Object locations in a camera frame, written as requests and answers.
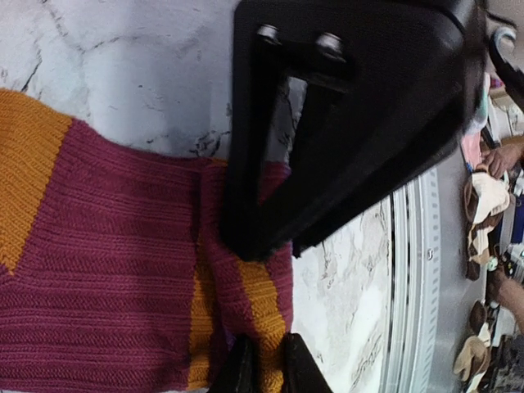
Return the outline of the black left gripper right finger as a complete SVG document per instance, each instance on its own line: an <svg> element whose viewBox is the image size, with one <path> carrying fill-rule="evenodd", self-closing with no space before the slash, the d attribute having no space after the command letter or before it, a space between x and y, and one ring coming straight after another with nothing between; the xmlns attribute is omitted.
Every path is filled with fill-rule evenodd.
<svg viewBox="0 0 524 393"><path fill-rule="evenodd" d="M285 364L283 391L332 393L301 335L290 332L284 337L283 344Z"/></svg>

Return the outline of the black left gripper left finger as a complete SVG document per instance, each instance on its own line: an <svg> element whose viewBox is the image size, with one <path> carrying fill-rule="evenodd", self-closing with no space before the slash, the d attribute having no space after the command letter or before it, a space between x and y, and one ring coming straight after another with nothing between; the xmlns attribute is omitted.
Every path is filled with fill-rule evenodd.
<svg viewBox="0 0 524 393"><path fill-rule="evenodd" d="M238 336L209 393L256 392L256 352L252 340Z"/></svg>

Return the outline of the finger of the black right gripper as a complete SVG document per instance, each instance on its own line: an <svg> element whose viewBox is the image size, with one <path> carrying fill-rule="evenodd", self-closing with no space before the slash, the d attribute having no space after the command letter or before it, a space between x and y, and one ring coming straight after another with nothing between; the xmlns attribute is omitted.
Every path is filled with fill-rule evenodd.
<svg viewBox="0 0 524 393"><path fill-rule="evenodd" d="M456 148L481 98L476 1L241 1L232 137L219 225L243 260L295 254ZM306 84L291 175L259 201L279 89Z"/></svg>

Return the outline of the maroon striped sock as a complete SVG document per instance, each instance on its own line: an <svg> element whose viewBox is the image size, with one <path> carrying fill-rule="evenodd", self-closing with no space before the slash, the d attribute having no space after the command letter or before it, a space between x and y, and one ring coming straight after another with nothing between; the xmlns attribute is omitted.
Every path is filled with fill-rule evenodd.
<svg viewBox="0 0 524 393"><path fill-rule="evenodd" d="M291 248L244 262L219 238L225 163L115 144L1 92L1 386L208 387L236 337L284 389Z"/></svg>

